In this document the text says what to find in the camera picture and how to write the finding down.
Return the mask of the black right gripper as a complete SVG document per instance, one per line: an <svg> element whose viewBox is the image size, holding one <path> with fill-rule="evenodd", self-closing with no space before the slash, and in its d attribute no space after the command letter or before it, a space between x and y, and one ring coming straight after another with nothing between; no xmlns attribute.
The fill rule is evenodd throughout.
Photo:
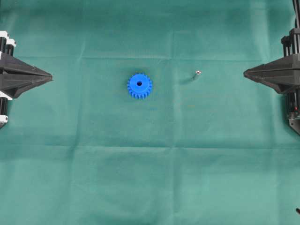
<svg viewBox="0 0 300 225"><path fill-rule="evenodd" d="M286 115L289 126L300 133L300 29L293 28L289 35L281 39L284 57L261 64L244 71L244 77L256 83L272 88L278 94L285 94ZM267 81L254 73L287 71L286 84L279 81Z"/></svg>

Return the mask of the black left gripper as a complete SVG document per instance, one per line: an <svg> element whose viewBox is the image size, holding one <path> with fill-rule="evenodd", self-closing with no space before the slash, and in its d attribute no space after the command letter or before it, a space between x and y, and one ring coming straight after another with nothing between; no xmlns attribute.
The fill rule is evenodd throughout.
<svg viewBox="0 0 300 225"><path fill-rule="evenodd" d="M22 93L35 87L51 82L53 77L50 73L37 67L31 66L15 57L14 48L16 42L9 38L6 31L0 31L0 68L7 73L35 75L25 80L5 80L0 88L0 127L8 122L8 102L12 98L18 98Z"/></svg>

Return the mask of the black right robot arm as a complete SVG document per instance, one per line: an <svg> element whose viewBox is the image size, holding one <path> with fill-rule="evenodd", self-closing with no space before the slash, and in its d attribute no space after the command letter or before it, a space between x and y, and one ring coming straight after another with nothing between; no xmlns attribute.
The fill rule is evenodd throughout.
<svg viewBox="0 0 300 225"><path fill-rule="evenodd" d="M300 133L300 2L294 0L295 27L282 37L284 56L246 70L245 78L272 88L284 95L288 125Z"/></svg>

